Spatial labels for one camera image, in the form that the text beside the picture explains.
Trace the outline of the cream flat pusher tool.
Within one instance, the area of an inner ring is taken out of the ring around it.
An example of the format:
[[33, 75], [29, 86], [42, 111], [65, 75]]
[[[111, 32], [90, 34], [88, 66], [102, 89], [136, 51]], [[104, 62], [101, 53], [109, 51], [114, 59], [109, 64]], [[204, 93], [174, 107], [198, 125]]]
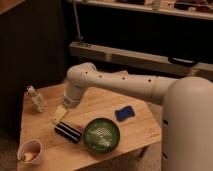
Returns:
[[69, 110], [64, 105], [59, 105], [53, 115], [52, 122], [58, 124], [68, 112]]

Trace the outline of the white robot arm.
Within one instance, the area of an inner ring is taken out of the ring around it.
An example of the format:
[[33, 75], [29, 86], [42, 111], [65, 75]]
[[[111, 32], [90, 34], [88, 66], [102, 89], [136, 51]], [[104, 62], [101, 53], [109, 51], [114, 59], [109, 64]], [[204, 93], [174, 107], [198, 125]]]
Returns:
[[117, 92], [163, 107], [161, 171], [213, 171], [213, 82], [100, 72], [92, 63], [67, 71], [63, 102], [53, 122], [76, 107], [90, 87]]

